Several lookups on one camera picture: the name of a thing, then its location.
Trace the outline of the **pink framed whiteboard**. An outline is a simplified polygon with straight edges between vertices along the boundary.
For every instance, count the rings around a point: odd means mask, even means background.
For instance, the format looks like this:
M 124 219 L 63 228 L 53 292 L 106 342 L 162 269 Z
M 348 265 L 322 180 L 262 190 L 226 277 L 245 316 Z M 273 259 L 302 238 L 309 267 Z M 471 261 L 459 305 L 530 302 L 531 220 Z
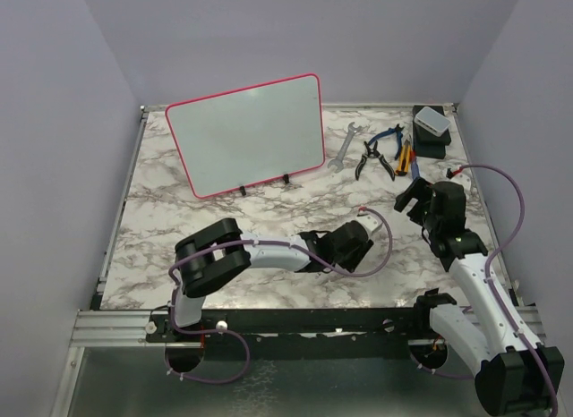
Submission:
M 314 73 L 177 102 L 165 117 L 198 199 L 311 171 L 326 159 Z

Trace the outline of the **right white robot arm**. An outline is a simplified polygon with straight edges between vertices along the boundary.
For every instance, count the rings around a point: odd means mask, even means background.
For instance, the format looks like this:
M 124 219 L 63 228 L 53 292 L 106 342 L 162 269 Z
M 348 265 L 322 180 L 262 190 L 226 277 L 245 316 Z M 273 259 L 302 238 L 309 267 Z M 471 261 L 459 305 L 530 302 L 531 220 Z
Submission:
M 423 229 L 432 254 L 466 296 L 473 324 L 448 294 L 417 298 L 411 326 L 418 336 L 440 335 L 474 377 L 475 392 L 491 416 L 557 412 L 564 359 L 526 324 L 488 260 L 480 236 L 466 228 L 466 194 L 452 182 L 421 177 L 396 198 L 394 209 Z

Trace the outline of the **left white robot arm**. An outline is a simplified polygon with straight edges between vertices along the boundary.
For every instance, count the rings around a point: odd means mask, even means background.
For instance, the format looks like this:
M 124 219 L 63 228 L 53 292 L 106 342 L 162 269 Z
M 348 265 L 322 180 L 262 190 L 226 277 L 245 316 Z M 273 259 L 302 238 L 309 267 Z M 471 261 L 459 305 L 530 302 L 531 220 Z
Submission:
M 230 217 L 219 220 L 175 246 L 175 311 L 167 319 L 167 330 L 181 341 L 192 338 L 206 297 L 249 268 L 318 273 L 334 267 L 353 274 L 380 226 L 381 221 L 361 215 L 331 232 L 280 237 L 244 232 Z

